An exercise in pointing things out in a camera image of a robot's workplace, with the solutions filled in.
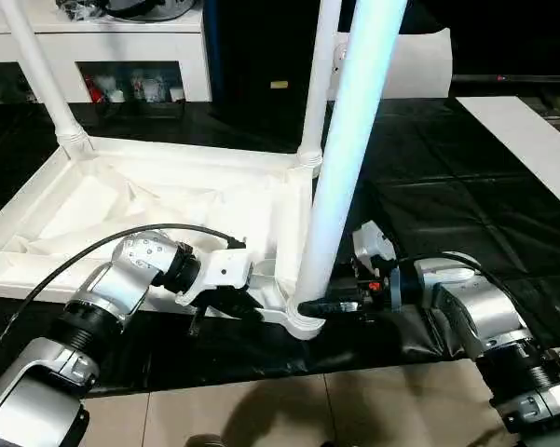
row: floor tile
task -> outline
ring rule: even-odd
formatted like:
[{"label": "floor tile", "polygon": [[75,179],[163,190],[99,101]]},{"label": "floor tile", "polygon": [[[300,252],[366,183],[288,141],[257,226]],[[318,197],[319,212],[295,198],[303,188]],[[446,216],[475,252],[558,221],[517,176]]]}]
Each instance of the floor tile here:
[{"label": "floor tile", "polygon": [[87,399],[89,428],[82,447],[141,447],[148,394]]},{"label": "floor tile", "polygon": [[338,447],[511,447],[469,360],[326,375]]},{"label": "floor tile", "polygon": [[152,393],[145,447],[183,447],[195,435],[228,447],[320,447],[334,437],[322,375]]}]

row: white surface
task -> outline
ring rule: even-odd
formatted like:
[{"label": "white surface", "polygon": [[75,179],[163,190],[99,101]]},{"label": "white surface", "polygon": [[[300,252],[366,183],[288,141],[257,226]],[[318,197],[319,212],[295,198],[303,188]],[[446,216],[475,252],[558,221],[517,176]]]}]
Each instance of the white surface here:
[{"label": "white surface", "polygon": [[[0,211],[0,296],[23,298],[65,259],[102,237],[165,222],[200,224],[246,240],[255,270],[266,265],[270,284],[294,290],[312,195],[312,169],[293,168],[295,155],[105,138],[91,143],[94,157],[84,161],[59,148]],[[167,233],[197,251],[225,246],[195,232]],[[75,264],[38,299],[66,302],[110,259],[115,245]],[[253,296],[269,305],[265,320],[290,326],[287,295],[263,289]],[[143,308],[188,311],[174,299],[152,288]]]},{"label": "white surface", "polygon": [[[56,6],[55,0],[21,0],[32,28],[36,33],[201,33],[202,8],[195,7],[175,20],[137,23],[109,17],[72,22]],[[0,12],[0,34],[9,34]]]},{"label": "white surface", "polygon": [[334,63],[334,40],[342,0],[321,0],[313,62],[308,83],[307,112],[298,148],[298,158],[306,166],[321,164],[321,135],[327,110],[327,94]]},{"label": "white surface", "polygon": [[[335,65],[339,65],[340,49],[348,43],[348,33],[335,39]],[[448,28],[433,34],[398,35],[383,98],[447,98],[453,73],[451,37]],[[329,89],[335,98],[341,69],[333,71]]]},{"label": "white surface", "polygon": [[515,97],[458,100],[560,200],[560,133],[553,126]]},{"label": "white surface", "polygon": [[[299,315],[299,303],[319,299],[327,289],[405,6],[406,0],[359,0],[356,5],[296,292],[289,307],[294,319]],[[300,318],[305,327],[320,326],[320,320]]]}]

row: white tube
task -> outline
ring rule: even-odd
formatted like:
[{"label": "white tube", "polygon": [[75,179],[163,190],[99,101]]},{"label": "white tube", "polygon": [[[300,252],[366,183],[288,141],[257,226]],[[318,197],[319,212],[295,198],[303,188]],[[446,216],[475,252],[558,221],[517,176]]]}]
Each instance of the white tube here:
[{"label": "white tube", "polygon": [[34,82],[31,84],[39,89],[37,93],[54,122],[56,136],[60,140],[60,137],[74,139],[86,135],[62,96],[19,0],[0,0],[0,8],[12,35],[19,44],[20,54],[26,62],[26,71],[30,72],[26,75],[33,79]]},{"label": "white tube", "polygon": [[298,161],[303,166],[321,165],[321,136],[327,110],[327,92],[334,67],[335,34],[339,23],[342,0],[321,0],[315,49],[308,83],[307,112],[298,148]]},{"label": "white tube", "polygon": [[358,0],[321,176],[289,312],[312,330],[322,321],[297,314],[321,298],[334,267],[366,145],[375,121],[406,0]]}]

